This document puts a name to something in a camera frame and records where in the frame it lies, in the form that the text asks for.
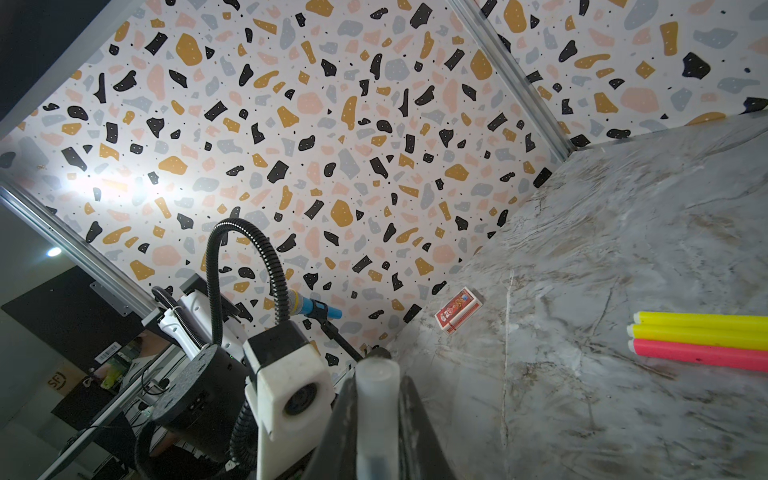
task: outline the pink foam tube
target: pink foam tube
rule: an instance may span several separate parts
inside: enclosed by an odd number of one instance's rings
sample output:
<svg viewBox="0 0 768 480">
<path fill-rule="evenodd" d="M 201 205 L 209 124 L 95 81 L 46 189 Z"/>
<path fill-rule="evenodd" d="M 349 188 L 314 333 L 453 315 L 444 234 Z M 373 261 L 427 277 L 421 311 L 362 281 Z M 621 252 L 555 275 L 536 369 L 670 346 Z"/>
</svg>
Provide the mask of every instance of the pink foam tube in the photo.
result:
<svg viewBox="0 0 768 480">
<path fill-rule="evenodd" d="M 644 339 L 630 340 L 629 349 L 640 356 L 650 356 L 657 359 L 768 372 L 768 352 L 759 350 L 729 349 L 722 346 L 688 345 L 687 343 Z"/>
</svg>

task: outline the black cable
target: black cable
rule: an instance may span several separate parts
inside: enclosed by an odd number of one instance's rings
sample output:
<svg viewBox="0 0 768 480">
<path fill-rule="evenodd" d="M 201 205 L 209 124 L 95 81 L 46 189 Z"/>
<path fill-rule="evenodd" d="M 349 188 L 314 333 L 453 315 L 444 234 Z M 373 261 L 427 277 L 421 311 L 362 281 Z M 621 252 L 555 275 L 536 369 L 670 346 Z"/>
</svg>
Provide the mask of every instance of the black cable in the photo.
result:
<svg viewBox="0 0 768 480">
<path fill-rule="evenodd" d="M 157 480 L 157 469 L 155 467 L 154 458 L 150 458 L 149 454 L 152 447 L 152 435 L 159 426 L 153 420 L 147 420 L 144 422 L 143 427 L 139 431 L 136 437 L 136 448 L 134 449 L 134 459 L 136 462 L 136 469 L 139 471 L 139 475 L 146 480 Z"/>
<path fill-rule="evenodd" d="M 147 384 L 144 383 L 144 372 L 146 372 L 146 371 L 147 370 L 144 370 L 144 371 L 141 372 L 141 389 L 144 390 L 144 393 L 146 393 L 147 395 L 158 396 L 158 395 L 162 395 L 162 394 L 164 394 L 165 392 L 168 391 L 168 389 L 164 389 L 163 387 L 161 387 L 159 385 L 155 385 L 155 387 L 160 389 L 160 392 L 157 392 L 157 393 L 150 392 L 149 388 L 151 388 L 151 387 L 148 387 Z"/>
<path fill-rule="evenodd" d="M 79 430 L 73 436 L 69 437 L 69 439 L 64 444 L 64 446 L 61 447 L 61 450 L 58 451 L 58 455 L 62 456 L 64 454 L 64 452 L 66 452 L 67 449 L 69 447 L 71 447 L 72 444 L 75 443 L 80 438 L 81 435 L 83 435 L 84 433 L 86 433 L 86 431 L 88 431 L 90 429 L 131 429 L 131 430 L 133 430 L 136 427 L 140 427 L 140 426 L 142 426 L 143 424 L 145 424 L 147 422 L 149 422 L 149 420 L 144 420 L 142 423 L 139 423 L 138 425 L 129 425 L 129 426 L 125 426 L 125 425 L 91 425 L 89 427 L 85 427 L 84 429 Z"/>
<path fill-rule="evenodd" d="M 227 218 L 217 223 L 210 232 L 205 251 L 205 270 L 208 281 L 208 300 L 210 301 L 211 343 L 214 345 L 221 345 L 224 325 L 219 288 L 219 246 L 222 237 L 233 230 L 250 240 L 266 265 L 266 273 L 270 278 L 270 286 L 275 297 L 275 323 L 286 322 L 290 318 L 288 285 L 285 273 L 283 273 L 283 265 L 280 263 L 280 258 L 272 247 L 270 239 L 266 238 L 261 230 L 247 220 Z"/>
<path fill-rule="evenodd" d="M 168 370 L 168 371 L 165 373 L 165 375 L 163 375 L 163 378 L 162 378 L 161 380 L 163 380 L 163 379 L 166 379 L 166 378 L 170 377 L 171 375 L 173 375 L 173 373 L 176 371 L 176 369 L 177 369 L 177 368 L 179 368 L 179 364 L 181 364 L 181 363 L 182 363 L 184 360 L 187 360 L 188 358 L 189 358 L 189 357 L 187 357 L 186 355 L 184 355 L 184 356 L 182 356 L 182 357 L 181 357 L 179 360 L 177 360 L 177 361 L 176 361 L 176 363 L 174 364 L 174 366 L 172 366 L 172 367 L 170 368 L 170 370 Z"/>
<path fill-rule="evenodd" d="M 176 316 L 176 319 L 181 324 L 181 328 L 183 328 L 184 331 L 187 332 L 187 335 L 192 339 L 192 342 L 195 344 L 195 346 L 198 349 L 202 349 L 207 342 L 200 335 L 200 333 L 194 328 L 194 325 L 192 324 L 192 322 L 187 318 L 187 315 L 181 309 L 179 304 L 176 303 L 176 300 L 174 300 L 174 298 L 168 293 L 168 291 L 165 290 L 165 288 L 161 288 L 159 286 L 153 286 L 152 294 L 154 295 L 154 298 L 158 302 L 163 304 L 164 307 L 173 310 L 174 316 Z"/>
<path fill-rule="evenodd" d="M 258 435 L 259 427 L 250 411 L 248 400 L 246 400 L 237 415 L 230 437 L 230 457 L 243 469 L 256 469 L 259 458 L 257 454 Z"/>
</svg>

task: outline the yellow stick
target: yellow stick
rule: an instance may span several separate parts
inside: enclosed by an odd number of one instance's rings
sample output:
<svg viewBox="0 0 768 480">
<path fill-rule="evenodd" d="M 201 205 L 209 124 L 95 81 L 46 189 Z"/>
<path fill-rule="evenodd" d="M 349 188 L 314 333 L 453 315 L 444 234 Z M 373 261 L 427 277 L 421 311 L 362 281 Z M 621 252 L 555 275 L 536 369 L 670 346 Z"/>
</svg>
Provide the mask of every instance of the yellow stick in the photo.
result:
<svg viewBox="0 0 768 480">
<path fill-rule="evenodd" d="M 641 325 L 768 333 L 768 316 L 637 312 L 634 314 L 634 322 Z"/>
<path fill-rule="evenodd" d="M 734 349 L 768 352 L 768 333 L 733 330 L 697 329 L 683 326 L 629 325 L 629 335 L 636 339 L 690 345 L 725 346 Z"/>
</svg>

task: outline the terrazzo wallpaper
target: terrazzo wallpaper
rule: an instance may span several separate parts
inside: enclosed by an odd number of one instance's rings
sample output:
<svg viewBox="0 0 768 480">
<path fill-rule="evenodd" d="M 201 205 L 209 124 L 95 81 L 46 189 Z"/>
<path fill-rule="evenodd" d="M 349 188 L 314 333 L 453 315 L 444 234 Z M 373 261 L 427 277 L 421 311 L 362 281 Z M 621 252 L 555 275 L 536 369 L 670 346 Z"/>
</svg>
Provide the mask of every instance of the terrazzo wallpaper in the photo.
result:
<svg viewBox="0 0 768 480">
<path fill-rule="evenodd" d="M 438 0 L 150 0 L 0 141 L 0 173 L 147 290 L 178 293 L 217 221 L 251 221 L 360 349 L 557 165 Z M 231 233 L 221 255 L 238 320 L 271 326 L 253 247 Z M 338 376 L 349 357 L 303 325 Z"/>
<path fill-rule="evenodd" d="M 768 105 L 765 0 L 479 4 L 577 147 Z"/>
</svg>

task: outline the marble countertop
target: marble countertop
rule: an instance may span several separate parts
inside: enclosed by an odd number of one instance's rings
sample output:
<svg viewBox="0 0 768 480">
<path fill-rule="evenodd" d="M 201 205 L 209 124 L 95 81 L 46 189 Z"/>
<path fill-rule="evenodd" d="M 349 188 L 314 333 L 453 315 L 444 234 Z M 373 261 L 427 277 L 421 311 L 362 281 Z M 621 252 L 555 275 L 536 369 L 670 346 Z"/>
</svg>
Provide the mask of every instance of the marble countertop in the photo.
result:
<svg viewBox="0 0 768 480">
<path fill-rule="evenodd" d="M 768 374 L 639 357 L 632 313 L 768 315 L 768 115 L 573 154 L 389 348 L 459 478 L 765 478 Z M 485 305 L 432 316 L 462 286 Z"/>
</svg>

